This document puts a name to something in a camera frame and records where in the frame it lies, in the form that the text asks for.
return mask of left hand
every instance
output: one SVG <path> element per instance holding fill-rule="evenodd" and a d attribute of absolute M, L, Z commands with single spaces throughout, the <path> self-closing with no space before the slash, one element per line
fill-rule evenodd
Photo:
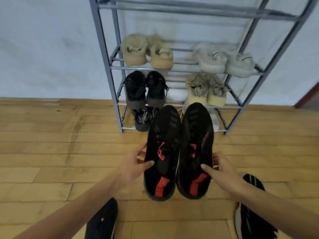
<path fill-rule="evenodd" d="M 144 148 L 146 148 L 146 143 L 141 144 L 135 150 L 129 152 L 126 159 L 120 165 L 118 172 L 120 173 L 123 185 L 134 182 L 146 169 L 154 165 L 154 161 L 143 163 L 142 160 L 137 158 L 137 156 L 143 158 L 146 156 L 146 152 L 142 151 Z"/>

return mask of shoe rack shelf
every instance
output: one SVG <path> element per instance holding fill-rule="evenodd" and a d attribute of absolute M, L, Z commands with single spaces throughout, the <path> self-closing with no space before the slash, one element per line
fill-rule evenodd
<path fill-rule="evenodd" d="M 140 70 L 140 71 L 168 71 L 168 72 L 200 72 L 198 68 L 198 63 L 194 61 L 182 60 L 182 61 L 174 61 L 174 64 L 179 65 L 187 65 L 186 69 L 174 69 L 171 70 L 158 70 L 154 68 L 148 67 L 130 67 L 125 66 L 123 61 L 123 55 L 120 50 L 121 45 L 121 35 L 117 17 L 117 10 L 129 10 L 129 11 L 139 11 L 139 12 L 160 12 L 160 13 L 177 13 L 177 14 L 191 14 L 191 15 L 205 15 L 205 16 L 220 16 L 220 17 L 229 17 L 229 18 L 245 18 L 252 19 L 249 30 L 243 39 L 241 47 L 239 49 L 239 53 L 243 53 L 245 48 L 247 47 L 249 40 L 258 24 L 260 19 L 263 20 L 278 20 L 278 21 L 290 21 L 293 22 L 294 25 L 287 34 L 286 38 L 270 60 L 269 64 L 265 68 L 261 68 L 259 65 L 255 66 L 257 70 L 257 75 L 259 76 L 256 84 L 253 86 L 252 90 L 249 92 L 248 96 L 244 101 L 241 101 L 239 97 L 235 94 L 233 89 L 229 86 L 229 81 L 231 79 L 231 75 L 227 75 L 225 80 L 225 85 L 229 90 L 229 93 L 235 101 L 237 102 L 237 106 L 224 106 L 222 108 L 214 107 L 214 106 L 206 106 L 207 108 L 215 108 L 218 116 L 220 117 L 224 129 L 221 129 L 221 132 L 224 134 L 228 134 L 230 129 L 235 125 L 236 120 L 239 118 L 245 107 L 249 104 L 255 93 L 261 87 L 262 83 L 265 81 L 269 73 L 275 67 L 281 56 L 287 50 L 303 24 L 306 22 L 313 9 L 315 8 L 318 0 L 308 0 L 307 4 L 301 13 L 301 15 L 292 15 L 289 13 L 285 13 L 282 11 L 266 9 L 266 5 L 269 0 L 262 0 L 260 6 L 258 8 L 253 7 L 237 7 L 231 5 L 218 5 L 218 4 L 207 4 L 207 3 L 197 3 L 190 1 L 175 1 L 175 0 L 146 0 L 146 1 L 135 1 L 135 0 L 89 0 L 91 11 L 93 15 L 93 20 L 98 36 L 98 41 L 102 53 L 102 58 L 104 62 L 104 67 L 106 71 L 106 76 L 108 80 L 108 84 L 110 87 L 110 92 L 112 96 L 112 100 L 114 103 L 114 109 L 117 119 L 117 124 L 119 126 L 120 132 L 123 132 L 123 129 L 135 129 L 134 127 L 123 127 L 123 121 L 125 117 L 125 113 L 127 110 L 127 106 L 125 103 L 119 102 L 119 97 L 123 88 L 123 82 L 125 79 L 125 70 Z M 113 15 L 113 23 L 114 30 L 116 36 L 117 47 L 114 49 L 112 54 L 109 56 L 108 50 L 105 43 L 105 37 L 101 22 L 100 11 L 103 9 L 111 9 Z M 179 52 L 192 52 L 191 49 L 174 49 L 173 51 Z M 119 61 L 120 66 L 114 66 L 113 62 Z M 122 81 L 119 88 L 115 89 L 114 80 L 112 70 L 121 70 L 122 72 Z M 167 82 L 185 82 L 182 80 L 166 80 Z M 119 105 L 125 105 L 122 116 L 120 115 Z M 186 107 L 186 105 L 181 104 L 171 104 L 178 107 Z M 222 117 L 220 112 L 221 109 L 237 109 L 237 113 L 233 117 L 232 121 L 229 124 L 226 124 L 225 120 Z"/>

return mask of white wall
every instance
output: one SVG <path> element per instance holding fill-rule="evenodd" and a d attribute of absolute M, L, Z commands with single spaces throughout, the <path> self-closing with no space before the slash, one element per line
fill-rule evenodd
<path fill-rule="evenodd" d="M 238 6 L 260 2 L 190 1 Z M 267 7 L 299 14 L 305 3 L 271 0 Z M 116 44 L 112 15 L 109 10 L 101 15 L 110 54 Z M 294 105 L 317 83 L 318 18 L 319 6 L 252 103 Z M 196 41 L 238 43 L 247 24 L 243 19 L 130 11 L 119 11 L 119 20 L 122 39 L 135 32 L 158 33 L 178 40 L 170 46 L 186 48 Z M 260 21 L 247 50 L 265 66 L 290 27 L 286 22 Z M 0 0 L 0 28 L 0 97 L 111 98 L 88 0 Z M 244 99 L 256 79 L 233 78 L 231 85 Z M 120 72 L 114 72 L 116 89 L 120 80 Z M 184 99 L 179 92 L 172 89 L 169 97 Z"/>

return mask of hand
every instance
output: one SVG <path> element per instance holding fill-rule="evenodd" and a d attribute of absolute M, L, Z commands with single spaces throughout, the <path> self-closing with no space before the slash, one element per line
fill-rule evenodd
<path fill-rule="evenodd" d="M 246 181 L 236 172 L 227 157 L 222 152 L 213 153 L 213 169 L 206 164 L 201 164 L 201 168 L 208 173 L 211 178 L 225 191 L 237 197 Z"/>
<path fill-rule="evenodd" d="M 134 182 L 146 169 L 154 165 L 154 161 L 147 161 L 143 163 L 137 156 L 145 157 L 146 152 L 142 151 L 146 148 L 146 143 L 141 144 L 135 150 L 129 152 L 126 159 L 120 165 L 118 172 L 121 177 L 123 185 Z"/>

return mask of green striped sneaker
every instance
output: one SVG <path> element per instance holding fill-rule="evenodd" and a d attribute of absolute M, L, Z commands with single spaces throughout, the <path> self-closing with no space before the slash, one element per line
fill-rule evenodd
<path fill-rule="evenodd" d="M 265 188 L 260 180 L 250 174 L 243 176 L 244 180 L 258 189 Z M 274 239 L 277 238 L 277 229 L 270 225 L 263 218 L 248 209 L 245 205 L 239 204 L 235 212 L 235 227 L 238 239 Z"/>

